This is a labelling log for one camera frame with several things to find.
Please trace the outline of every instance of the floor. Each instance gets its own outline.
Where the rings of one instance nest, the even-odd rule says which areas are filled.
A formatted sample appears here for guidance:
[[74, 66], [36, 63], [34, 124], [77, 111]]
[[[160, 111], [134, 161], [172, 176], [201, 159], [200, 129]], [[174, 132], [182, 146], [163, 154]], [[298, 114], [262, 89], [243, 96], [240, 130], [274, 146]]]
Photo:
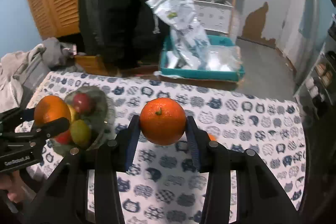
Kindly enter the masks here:
[[236, 91], [259, 98], [294, 100], [293, 73], [275, 49], [241, 39], [236, 45], [241, 48], [246, 72]]

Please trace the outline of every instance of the plastic bag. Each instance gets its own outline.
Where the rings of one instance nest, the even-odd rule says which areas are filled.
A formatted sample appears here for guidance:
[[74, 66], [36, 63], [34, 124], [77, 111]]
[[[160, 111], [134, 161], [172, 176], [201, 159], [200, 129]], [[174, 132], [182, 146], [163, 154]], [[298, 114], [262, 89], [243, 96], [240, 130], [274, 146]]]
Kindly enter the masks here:
[[214, 46], [207, 48], [206, 70], [238, 71], [242, 65], [238, 46]]
[[196, 18], [194, 0], [148, 0], [147, 5], [170, 25], [173, 52], [191, 69], [205, 66], [209, 39]]

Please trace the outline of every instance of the cat print tablecloth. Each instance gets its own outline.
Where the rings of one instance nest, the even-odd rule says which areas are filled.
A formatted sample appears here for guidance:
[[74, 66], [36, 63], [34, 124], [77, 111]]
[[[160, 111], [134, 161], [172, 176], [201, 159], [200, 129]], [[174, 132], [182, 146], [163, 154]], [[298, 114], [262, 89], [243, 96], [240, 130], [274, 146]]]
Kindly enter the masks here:
[[[95, 85], [113, 99], [115, 122], [109, 122], [107, 134], [126, 128], [143, 106], [157, 97], [170, 97], [186, 115], [211, 133], [226, 148], [243, 152], [255, 150], [278, 179], [296, 209], [302, 198], [305, 179], [305, 137], [295, 103], [258, 99], [252, 95], [179, 85], [139, 78], [120, 79], [82, 73], [51, 72], [41, 83], [28, 107], [49, 94], [64, 98], [83, 85]], [[25, 122], [17, 131], [28, 131]], [[48, 141], [43, 161], [32, 167], [36, 174], [48, 177], [62, 157]], [[174, 145], [158, 146], [141, 134], [133, 165], [127, 173], [118, 173], [118, 189], [125, 222], [195, 223], [200, 221], [208, 174], [199, 174], [193, 166], [185, 135]], [[94, 171], [88, 185], [88, 210], [94, 212]], [[236, 174], [231, 172], [230, 222], [236, 220]]]

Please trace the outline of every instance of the red fruit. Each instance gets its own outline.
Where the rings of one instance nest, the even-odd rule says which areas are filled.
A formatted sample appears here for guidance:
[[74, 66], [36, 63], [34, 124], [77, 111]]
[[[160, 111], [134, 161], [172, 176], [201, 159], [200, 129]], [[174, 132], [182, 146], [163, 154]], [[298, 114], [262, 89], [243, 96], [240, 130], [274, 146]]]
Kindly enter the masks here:
[[88, 114], [91, 112], [93, 102], [86, 93], [77, 93], [72, 100], [73, 108], [80, 114]]
[[70, 130], [67, 130], [61, 134], [58, 134], [54, 139], [60, 144], [68, 144], [72, 141]]

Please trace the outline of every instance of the gray cloth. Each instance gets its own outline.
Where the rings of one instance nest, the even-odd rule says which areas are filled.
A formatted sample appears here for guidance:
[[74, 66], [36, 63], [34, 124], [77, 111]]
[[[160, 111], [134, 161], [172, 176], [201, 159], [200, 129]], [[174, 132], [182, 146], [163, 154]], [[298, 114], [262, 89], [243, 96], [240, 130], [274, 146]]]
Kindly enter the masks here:
[[[37, 68], [33, 60], [39, 54], [42, 54], [43, 63], [50, 69], [61, 68], [66, 72], [84, 71], [81, 66], [75, 65], [74, 61], [67, 66], [73, 55], [72, 44], [59, 42], [55, 37], [44, 40], [43, 44], [38, 44], [29, 52], [8, 53], [2, 57], [0, 63], [0, 112], [20, 106], [24, 94], [23, 82]], [[31, 87], [35, 87], [37, 81], [41, 80], [35, 79], [38, 76], [39, 74], [33, 74], [32, 78], [29, 78], [29, 81], [33, 82]]]
[[42, 54], [42, 60], [52, 70], [64, 70], [65, 72], [84, 72], [84, 69], [75, 64], [72, 44], [59, 42], [57, 38], [51, 37], [43, 41], [46, 50]]
[[43, 63], [50, 69], [65, 66], [67, 59], [72, 55], [72, 45], [59, 42], [57, 38], [50, 37], [43, 41], [46, 50], [42, 54]]
[[0, 64], [0, 112], [20, 106], [23, 88], [15, 75], [22, 74], [34, 57], [44, 50], [43, 44], [38, 44], [29, 52], [18, 51], [2, 57]]

